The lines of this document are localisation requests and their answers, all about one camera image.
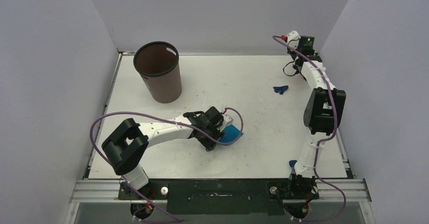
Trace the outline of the blue plastic dustpan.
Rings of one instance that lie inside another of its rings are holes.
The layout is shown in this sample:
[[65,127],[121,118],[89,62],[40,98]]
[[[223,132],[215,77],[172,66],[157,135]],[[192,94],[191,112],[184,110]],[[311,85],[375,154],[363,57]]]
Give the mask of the blue plastic dustpan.
[[221,136],[217,139],[221,146],[230,146],[236,142],[237,138],[243,135],[242,129],[237,128],[233,124],[228,125],[222,131]]

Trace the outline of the brown cylindrical waste bin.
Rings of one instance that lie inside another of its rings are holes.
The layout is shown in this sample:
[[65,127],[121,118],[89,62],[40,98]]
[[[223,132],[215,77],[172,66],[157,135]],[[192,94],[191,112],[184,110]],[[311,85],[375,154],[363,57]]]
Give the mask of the brown cylindrical waste bin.
[[145,44],[134,55],[133,65],[153,99],[171,103],[182,93],[178,50],[170,43]]

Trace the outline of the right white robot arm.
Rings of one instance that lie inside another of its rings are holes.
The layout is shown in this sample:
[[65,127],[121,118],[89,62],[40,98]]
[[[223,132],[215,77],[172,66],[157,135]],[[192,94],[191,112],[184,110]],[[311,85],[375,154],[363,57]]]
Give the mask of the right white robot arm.
[[325,143],[336,135],[344,110],[346,92],[337,89],[327,76],[322,59],[313,49],[314,37],[301,36],[292,31],[284,40],[288,45],[288,54],[293,58],[294,69],[312,90],[303,115],[309,134],[292,168],[297,175],[313,178]]

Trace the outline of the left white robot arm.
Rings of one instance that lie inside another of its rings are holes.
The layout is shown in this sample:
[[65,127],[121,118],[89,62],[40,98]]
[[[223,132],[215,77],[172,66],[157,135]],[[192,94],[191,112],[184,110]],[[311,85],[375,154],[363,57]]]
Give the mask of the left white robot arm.
[[130,183],[132,194],[145,199],[150,195],[151,185],[140,160],[147,148],[176,139],[195,138],[206,149],[213,150],[232,122],[229,115],[215,107],[206,112],[186,112],[167,122],[137,123],[129,118],[102,143],[102,150],[115,174]]

